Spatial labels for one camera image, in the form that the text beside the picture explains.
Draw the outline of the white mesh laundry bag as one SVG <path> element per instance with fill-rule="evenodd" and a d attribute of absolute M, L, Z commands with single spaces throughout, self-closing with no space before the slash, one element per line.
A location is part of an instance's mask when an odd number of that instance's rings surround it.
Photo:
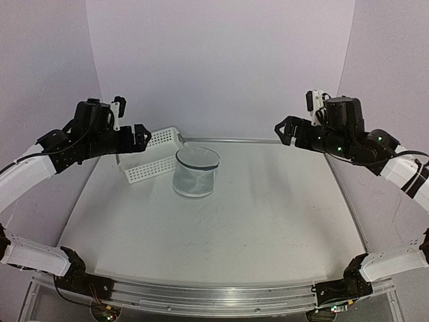
<path fill-rule="evenodd" d="M 184 146 L 175 157 L 172 188 L 176 193 L 202 198 L 214 192 L 216 171 L 221 160 L 217 152 L 204 147 Z"/>

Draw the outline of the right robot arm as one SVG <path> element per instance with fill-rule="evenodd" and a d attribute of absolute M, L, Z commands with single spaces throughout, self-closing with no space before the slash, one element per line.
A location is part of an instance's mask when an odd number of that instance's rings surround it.
<path fill-rule="evenodd" d="M 407 150 L 382 129 L 365 131 L 361 102 L 353 97 L 331 97 L 323 91 L 306 93 L 311 118 L 288 116 L 275 125 L 285 146 L 327 154 L 368 169 L 396 185 L 424 210 L 428 209 L 428 163 L 425 152 Z M 354 257 L 338 280 L 318 282 L 312 291 L 317 305 L 343 304 L 371 295 L 372 283 L 394 274 L 428 267 L 428 234 L 390 252 Z"/>

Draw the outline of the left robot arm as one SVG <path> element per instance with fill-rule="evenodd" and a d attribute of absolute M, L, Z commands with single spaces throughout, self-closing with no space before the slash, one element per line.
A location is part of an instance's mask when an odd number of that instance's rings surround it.
<path fill-rule="evenodd" d="M 62 128 L 37 139 L 22 156 L 1 169 L 1 209 L 39 183 L 105 155 L 144 152 L 151 132 L 144 125 L 121 126 L 126 100 L 111 103 L 87 99 L 76 106 L 74 117 Z M 86 271 L 84 260 L 72 249 L 51 247 L 8 233 L 1 228 L 1 263 L 20 270 L 51 274 L 58 290 L 107 300 L 113 280 Z"/>

